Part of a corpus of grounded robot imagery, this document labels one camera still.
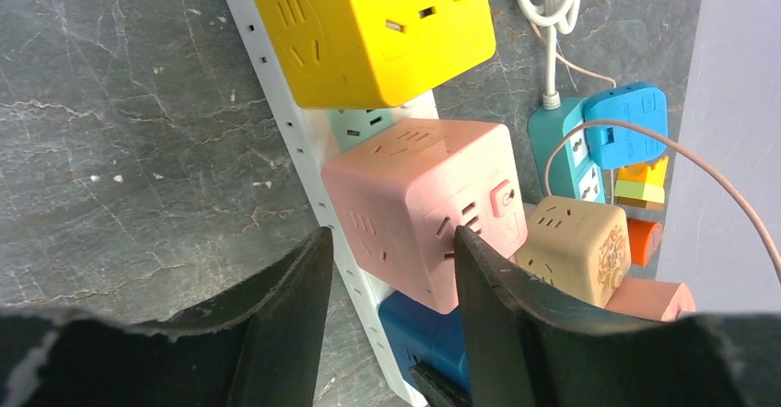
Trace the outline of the yellow cube socket adapter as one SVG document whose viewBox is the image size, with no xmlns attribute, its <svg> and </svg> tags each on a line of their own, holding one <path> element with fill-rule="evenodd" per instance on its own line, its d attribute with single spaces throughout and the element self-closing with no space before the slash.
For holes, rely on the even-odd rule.
<svg viewBox="0 0 781 407">
<path fill-rule="evenodd" d="M 296 104 L 397 107 L 487 61 L 489 0 L 253 0 Z"/>
</svg>

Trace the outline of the blue cube socket adapter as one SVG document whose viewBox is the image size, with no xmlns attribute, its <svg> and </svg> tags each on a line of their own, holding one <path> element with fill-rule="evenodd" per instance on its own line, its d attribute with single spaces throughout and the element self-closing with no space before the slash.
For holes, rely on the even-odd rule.
<svg viewBox="0 0 781 407">
<path fill-rule="evenodd" d="M 379 319 L 407 383 L 417 386 L 411 367 L 423 362 L 472 393 L 459 308 L 440 314 L 395 292 L 379 305 Z"/>
</svg>

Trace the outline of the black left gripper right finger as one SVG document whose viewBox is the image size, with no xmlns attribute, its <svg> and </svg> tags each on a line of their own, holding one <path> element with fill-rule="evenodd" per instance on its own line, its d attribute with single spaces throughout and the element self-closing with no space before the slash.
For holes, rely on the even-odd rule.
<svg viewBox="0 0 781 407">
<path fill-rule="evenodd" d="M 780 318 L 672 322 L 594 307 L 509 262 L 467 227 L 454 238 L 471 391 L 413 366 L 431 406 L 776 406 Z"/>
</svg>

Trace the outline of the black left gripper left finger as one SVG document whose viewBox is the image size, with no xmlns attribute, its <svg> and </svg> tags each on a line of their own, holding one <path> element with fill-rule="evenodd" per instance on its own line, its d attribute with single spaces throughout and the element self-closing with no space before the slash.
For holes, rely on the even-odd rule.
<svg viewBox="0 0 781 407">
<path fill-rule="evenodd" d="M 5 406 L 310 406 L 332 286 L 321 227 L 281 260 L 167 320 L 1 312 Z"/>
</svg>

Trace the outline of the white power strip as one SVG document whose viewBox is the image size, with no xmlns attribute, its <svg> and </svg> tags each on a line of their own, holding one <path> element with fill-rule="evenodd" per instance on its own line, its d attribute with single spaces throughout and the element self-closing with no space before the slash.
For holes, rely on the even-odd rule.
<svg viewBox="0 0 781 407">
<path fill-rule="evenodd" d="M 424 396 L 402 378 L 379 321 L 379 304 L 392 289 L 357 266 L 322 182 L 324 162 L 339 153 L 329 117 L 323 110 L 304 110 L 294 101 L 254 1 L 226 1 L 318 223 L 332 230 L 335 267 L 371 342 L 388 388 L 409 406 L 425 406 Z"/>
</svg>

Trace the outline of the pink cube socket adapter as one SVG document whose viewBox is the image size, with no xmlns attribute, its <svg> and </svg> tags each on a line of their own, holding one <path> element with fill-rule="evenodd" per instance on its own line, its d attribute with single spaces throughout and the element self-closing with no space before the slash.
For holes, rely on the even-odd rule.
<svg viewBox="0 0 781 407">
<path fill-rule="evenodd" d="M 527 238 L 501 123 L 407 118 L 328 160 L 321 176 L 357 264 L 441 314 L 458 304 L 457 227 L 504 257 Z"/>
</svg>

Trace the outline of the beige cube socket adapter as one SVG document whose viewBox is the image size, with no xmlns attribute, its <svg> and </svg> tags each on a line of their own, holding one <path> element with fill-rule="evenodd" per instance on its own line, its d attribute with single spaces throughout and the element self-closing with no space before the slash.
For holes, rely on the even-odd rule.
<svg viewBox="0 0 781 407">
<path fill-rule="evenodd" d="M 572 297 L 603 308 L 631 265 L 624 209 L 557 195 L 527 215 L 528 236 L 511 257 Z"/>
</svg>

